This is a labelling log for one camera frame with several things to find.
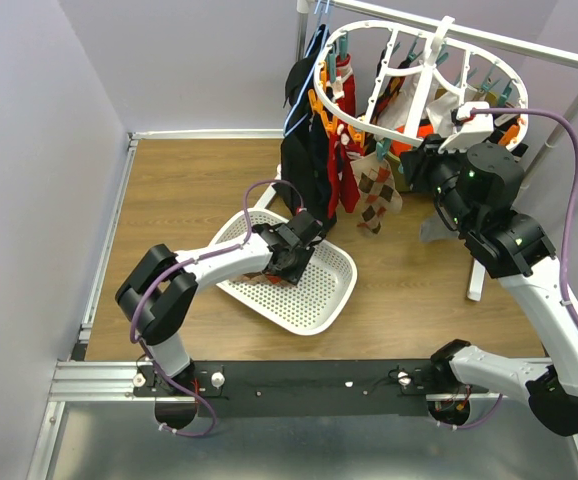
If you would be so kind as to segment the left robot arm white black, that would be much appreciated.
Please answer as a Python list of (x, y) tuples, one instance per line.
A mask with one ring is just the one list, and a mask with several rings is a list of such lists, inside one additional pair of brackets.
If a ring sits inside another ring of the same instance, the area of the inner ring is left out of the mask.
[(182, 253), (164, 244), (150, 248), (115, 294), (130, 321), (130, 341), (145, 346), (158, 367), (157, 384), (170, 395), (190, 385), (192, 360), (179, 330), (194, 297), (249, 273), (295, 285), (324, 238), (322, 224), (305, 209), (274, 225), (254, 224), (247, 210), (243, 216), (245, 233), (231, 241)]

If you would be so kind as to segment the navy santa sock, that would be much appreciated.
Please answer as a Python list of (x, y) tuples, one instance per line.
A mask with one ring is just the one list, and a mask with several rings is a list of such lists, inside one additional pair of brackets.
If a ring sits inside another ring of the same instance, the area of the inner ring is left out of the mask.
[(324, 220), (329, 222), (329, 201), (332, 187), (328, 177), (329, 138), (318, 115), (312, 117), (309, 130), (309, 155), (314, 168), (317, 188), (317, 205), (322, 210)]

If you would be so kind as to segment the beige argyle sock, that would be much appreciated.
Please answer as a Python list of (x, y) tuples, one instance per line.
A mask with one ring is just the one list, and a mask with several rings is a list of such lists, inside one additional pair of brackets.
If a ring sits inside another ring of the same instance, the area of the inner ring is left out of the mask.
[(379, 160), (376, 153), (351, 162), (360, 198), (357, 227), (367, 234), (378, 235), (386, 214), (398, 214), (403, 205), (396, 189), (395, 178), (387, 160)]
[(262, 272), (246, 273), (239, 275), (233, 280), (234, 283), (242, 283), (247, 285), (271, 285), (287, 287), (290, 283), (283, 280), (279, 276), (268, 275)]

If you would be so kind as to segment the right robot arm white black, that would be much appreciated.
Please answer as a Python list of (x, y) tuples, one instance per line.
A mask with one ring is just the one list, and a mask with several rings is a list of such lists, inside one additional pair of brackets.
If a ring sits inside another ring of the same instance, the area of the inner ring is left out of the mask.
[(454, 340), (431, 357), (429, 379), (438, 390), (483, 387), (527, 404), (560, 436), (578, 434), (578, 311), (560, 277), (553, 243), (532, 217), (514, 210), (524, 170), (503, 146), (479, 143), (443, 149), (438, 135), (401, 155), (406, 182), (431, 194), (444, 224), (471, 256), (507, 290), (537, 332), (551, 362), (543, 368)]

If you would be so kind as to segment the white round clip hanger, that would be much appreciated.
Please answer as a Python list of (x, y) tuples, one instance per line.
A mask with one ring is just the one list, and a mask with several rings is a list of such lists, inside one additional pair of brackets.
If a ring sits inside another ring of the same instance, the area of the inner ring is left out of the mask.
[[(441, 148), (464, 152), (486, 140), (495, 122), (512, 121), (503, 145), (515, 148), (528, 130), (528, 92), (520, 76), (496, 55), (463, 41), (448, 30), (444, 18), (429, 32), (385, 20), (348, 23), (336, 29), (319, 52), (308, 92), (312, 112), (329, 134), (347, 132), (357, 143), (372, 136), (416, 147), (429, 134), (441, 138)], [(359, 114), (344, 110), (344, 84), (349, 75), (344, 61), (351, 33), (373, 31), (388, 36), (379, 60), (373, 89)]]

